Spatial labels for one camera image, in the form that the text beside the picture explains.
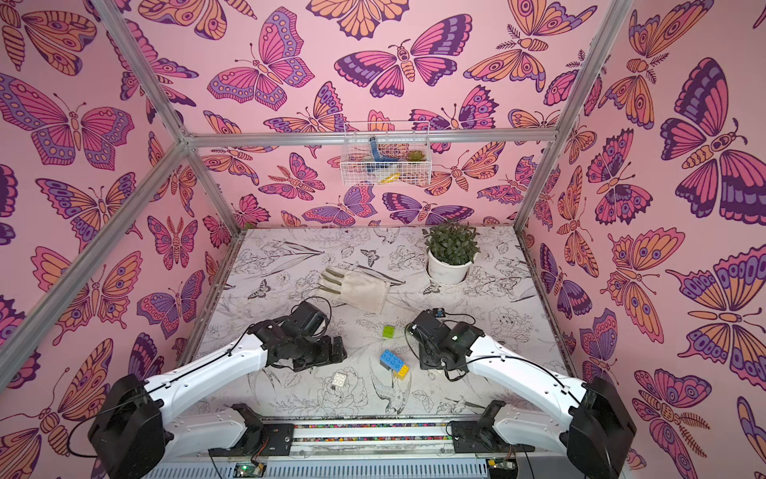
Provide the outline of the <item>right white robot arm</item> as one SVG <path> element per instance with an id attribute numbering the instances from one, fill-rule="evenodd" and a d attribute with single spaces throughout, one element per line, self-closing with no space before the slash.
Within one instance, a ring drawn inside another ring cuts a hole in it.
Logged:
<path id="1" fill-rule="evenodd" d="M 489 408 L 492 431 L 506 443 L 562 454 L 586 478 L 618 478 L 636 437 L 616 387 L 599 377 L 585 381 L 554 372 L 511 351 L 479 327 L 452 327 L 422 311 L 406 327 L 417 341 L 419 360 L 444 373 L 474 374 L 504 386 L 536 406 L 545 419 Z"/>

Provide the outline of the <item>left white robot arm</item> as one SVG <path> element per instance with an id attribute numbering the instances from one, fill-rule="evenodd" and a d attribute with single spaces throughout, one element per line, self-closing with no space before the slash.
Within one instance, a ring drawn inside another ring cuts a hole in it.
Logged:
<path id="1" fill-rule="evenodd" d="M 88 439 L 109 478 L 143 478 L 163 460 L 198 452 L 255 456 L 269 433 L 247 404 L 181 417 L 233 381 L 267 367 L 294 372 L 338 364 L 347 351 L 339 336 L 319 329 L 329 317 L 303 301 L 286 317 L 249 325 L 234 342 L 184 366 L 140 379 L 117 380 L 95 416 Z"/>

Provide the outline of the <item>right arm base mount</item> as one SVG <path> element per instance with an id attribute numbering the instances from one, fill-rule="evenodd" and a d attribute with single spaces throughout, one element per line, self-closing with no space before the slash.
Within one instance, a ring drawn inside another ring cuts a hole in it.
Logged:
<path id="1" fill-rule="evenodd" d="M 483 411 L 478 420 L 452 420 L 446 426 L 446 433 L 452 439 L 456 453 L 501 453 L 535 452 L 536 448 L 528 444 L 510 444 L 494 429 L 497 414 L 507 403 L 493 400 Z"/>

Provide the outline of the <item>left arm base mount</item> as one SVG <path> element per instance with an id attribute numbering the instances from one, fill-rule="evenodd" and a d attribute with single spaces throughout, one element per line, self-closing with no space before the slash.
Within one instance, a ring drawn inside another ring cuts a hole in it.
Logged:
<path id="1" fill-rule="evenodd" d="M 225 419 L 221 433 L 215 433 L 215 447 L 209 449 L 214 457 L 251 455 L 265 457 L 288 456 L 292 447 L 293 423 L 264 423 L 248 405 L 237 403 L 225 409 L 231 419 Z"/>

